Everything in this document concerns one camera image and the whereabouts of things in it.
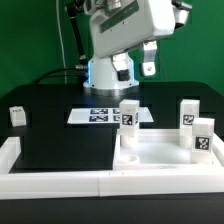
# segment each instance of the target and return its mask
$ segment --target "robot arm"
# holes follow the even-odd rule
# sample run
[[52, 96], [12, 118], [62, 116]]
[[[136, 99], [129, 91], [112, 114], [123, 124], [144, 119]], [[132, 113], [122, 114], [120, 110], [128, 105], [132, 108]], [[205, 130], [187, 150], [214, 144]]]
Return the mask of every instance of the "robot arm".
[[127, 54], [135, 48], [144, 52], [143, 75], [153, 75], [156, 41], [184, 26], [191, 10], [189, 4], [176, 0], [85, 0], [83, 8], [91, 16], [94, 49], [84, 87], [99, 92], [138, 85]]

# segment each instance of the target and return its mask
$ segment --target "black table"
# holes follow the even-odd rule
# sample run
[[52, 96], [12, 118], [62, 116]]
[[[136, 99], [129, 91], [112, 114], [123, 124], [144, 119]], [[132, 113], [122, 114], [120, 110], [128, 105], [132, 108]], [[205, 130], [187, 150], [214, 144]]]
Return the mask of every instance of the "black table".
[[[67, 119], [72, 108], [118, 107], [123, 99], [148, 107], [154, 123], [141, 128], [156, 129], [178, 128], [182, 99], [198, 99], [200, 117], [215, 118], [215, 133], [224, 139], [224, 97], [202, 83], [142, 83], [121, 97], [87, 95], [78, 84], [20, 86], [0, 100], [1, 142], [22, 139], [10, 172], [111, 170], [118, 124], [71, 125]], [[24, 107], [26, 127], [12, 127], [11, 106]], [[3, 200], [0, 223], [223, 223], [223, 206], [223, 193]]]

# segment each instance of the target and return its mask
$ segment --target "green wall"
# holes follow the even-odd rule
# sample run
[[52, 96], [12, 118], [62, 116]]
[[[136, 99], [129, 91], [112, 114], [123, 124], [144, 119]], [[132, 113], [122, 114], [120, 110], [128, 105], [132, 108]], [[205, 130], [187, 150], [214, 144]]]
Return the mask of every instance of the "green wall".
[[[67, 66], [78, 63], [77, 49], [64, 5], [60, 0]], [[188, 25], [159, 41], [159, 53], [168, 81], [199, 81], [224, 95], [224, 1], [185, 0], [193, 5]], [[0, 1], [0, 97], [29, 84], [47, 71], [61, 68], [55, 0]], [[88, 57], [92, 55], [88, 17], [78, 18]], [[131, 53], [138, 71], [139, 50]], [[157, 58], [157, 73], [140, 81], [164, 81]]]

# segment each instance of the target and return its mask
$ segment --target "white box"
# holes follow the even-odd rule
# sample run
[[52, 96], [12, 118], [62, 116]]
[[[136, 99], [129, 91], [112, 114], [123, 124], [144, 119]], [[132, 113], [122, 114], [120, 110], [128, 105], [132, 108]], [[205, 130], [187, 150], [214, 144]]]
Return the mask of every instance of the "white box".
[[211, 118], [195, 118], [192, 126], [194, 136], [213, 136], [215, 120]]
[[120, 144], [118, 131], [114, 152], [114, 170], [145, 169], [199, 169], [200, 167], [221, 167], [214, 153], [212, 164], [191, 164], [191, 148], [179, 144], [178, 129], [139, 129], [136, 148], [127, 149]]
[[139, 110], [139, 101], [138, 100], [123, 100], [119, 104], [120, 113], [130, 113], [135, 114]]
[[139, 129], [139, 101], [123, 100], [120, 105], [120, 133], [124, 136], [137, 137]]
[[26, 114], [23, 107], [10, 107], [9, 112], [13, 127], [26, 125]]
[[189, 128], [195, 118], [199, 117], [199, 100], [182, 100], [180, 104], [180, 128]]

